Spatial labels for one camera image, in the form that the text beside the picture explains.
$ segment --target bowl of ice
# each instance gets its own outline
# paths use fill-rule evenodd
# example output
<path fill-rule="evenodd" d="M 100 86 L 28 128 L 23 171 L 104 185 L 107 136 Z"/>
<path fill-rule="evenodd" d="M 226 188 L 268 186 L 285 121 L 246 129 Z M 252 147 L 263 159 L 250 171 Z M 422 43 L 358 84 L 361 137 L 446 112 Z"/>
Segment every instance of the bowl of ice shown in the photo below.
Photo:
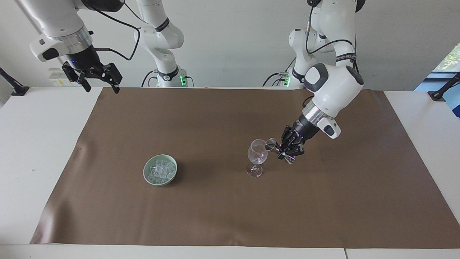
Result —
<path fill-rule="evenodd" d="M 144 166 L 144 179 L 155 186 L 170 183 L 177 172 L 176 160 L 169 155 L 156 155 L 150 158 Z"/>

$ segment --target black stand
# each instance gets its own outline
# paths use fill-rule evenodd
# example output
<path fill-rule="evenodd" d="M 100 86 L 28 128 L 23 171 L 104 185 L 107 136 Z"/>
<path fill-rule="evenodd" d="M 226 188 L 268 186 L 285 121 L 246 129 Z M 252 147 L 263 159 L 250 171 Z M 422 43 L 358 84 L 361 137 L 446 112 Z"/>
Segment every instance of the black stand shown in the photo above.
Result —
<path fill-rule="evenodd" d="M 458 72 L 452 79 L 447 82 L 441 89 L 438 91 L 430 91 L 428 94 L 430 95 L 431 99 L 433 101 L 442 101 L 445 102 L 446 100 L 443 98 L 444 93 L 451 89 L 453 86 L 457 85 L 457 83 L 460 81 L 460 72 Z"/>
<path fill-rule="evenodd" d="M 11 96 L 24 96 L 30 87 L 20 85 L 13 77 L 8 75 L 0 67 L 0 75 L 13 87 L 14 92 L 11 93 Z"/>

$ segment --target table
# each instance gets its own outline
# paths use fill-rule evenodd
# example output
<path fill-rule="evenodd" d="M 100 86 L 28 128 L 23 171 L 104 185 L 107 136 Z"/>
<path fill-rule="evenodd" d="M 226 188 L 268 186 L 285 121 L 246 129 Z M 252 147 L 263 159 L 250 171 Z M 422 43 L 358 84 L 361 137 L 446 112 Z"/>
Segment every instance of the table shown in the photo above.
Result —
<path fill-rule="evenodd" d="M 0 109 L 0 168 L 2 181 L 0 190 L 2 199 L 0 207 L 0 244 L 28 244 L 36 228 L 40 214 L 56 184 L 75 143 L 83 129 L 89 114 L 100 94 L 101 88 L 93 88 L 87 94 L 80 88 L 33 88 L 24 97 L 12 97 Z M 457 152 L 460 144 L 460 121 L 450 111 L 445 103 L 432 102 L 426 93 L 422 92 L 386 92 L 396 114 L 408 132 L 414 146 L 425 162 L 444 198 L 449 204 L 455 217 L 460 222 L 460 175 L 455 170 L 460 168 Z M 53 142 L 59 149 L 47 146 Z M 21 254 L 29 251 L 39 255 L 41 251 L 56 251 L 62 249 L 79 251 L 84 255 L 98 253 L 105 255 L 121 255 L 121 249 L 133 254 L 139 251 L 157 251 L 159 247 L 119 247 L 113 246 L 72 246 L 72 245 L 26 245 L 1 246 L 0 257 L 7 253 Z M 164 248 L 169 251 L 183 251 L 187 257 L 193 258 L 193 253 L 178 247 Z M 193 247 L 197 254 L 202 254 L 202 247 Z M 215 248 L 207 248 L 209 256 Z M 303 256 L 313 258 L 346 258 L 343 249 L 307 249 L 307 248 L 247 248 L 230 247 L 218 249 L 217 253 L 229 254 L 252 253 L 257 256 L 275 257 L 282 251 L 284 255 L 295 258 L 299 252 Z M 406 250 L 406 249 L 354 249 L 349 250 L 348 258 L 369 257 L 368 253 L 393 257 L 404 253 L 421 253 L 427 258 L 449 258 L 449 255 L 460 256 L 460 249 L 454 250 Z"/>

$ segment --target green light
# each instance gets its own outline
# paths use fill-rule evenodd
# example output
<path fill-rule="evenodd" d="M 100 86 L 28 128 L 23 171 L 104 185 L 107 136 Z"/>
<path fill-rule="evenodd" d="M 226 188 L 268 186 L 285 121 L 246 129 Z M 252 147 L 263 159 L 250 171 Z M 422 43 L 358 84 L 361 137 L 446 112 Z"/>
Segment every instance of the green light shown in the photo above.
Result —
<path fill-rule="evenodd" d="M 289 83 L 291 82 L 291 77 L 286 76 L 286 79 L 284 79 L 284 86 L 289 87 Z"/>
<path fill-rule="evenodd" d="M 181 82 L 182 86 L 185 86 L 187 84 L 187 81 L 186 81 L 184 76 L 180 76 L 180 82 Z"/>

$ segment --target blue object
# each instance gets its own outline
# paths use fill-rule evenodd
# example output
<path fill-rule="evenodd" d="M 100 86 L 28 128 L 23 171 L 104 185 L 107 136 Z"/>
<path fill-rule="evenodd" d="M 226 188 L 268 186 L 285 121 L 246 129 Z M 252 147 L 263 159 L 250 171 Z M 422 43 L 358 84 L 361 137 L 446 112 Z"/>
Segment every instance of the blue object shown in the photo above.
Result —
<path fill-rule="evenodd" d="M 453 110 L 454 114 L 460 118 L 460 105 L 455 107 Z"/>

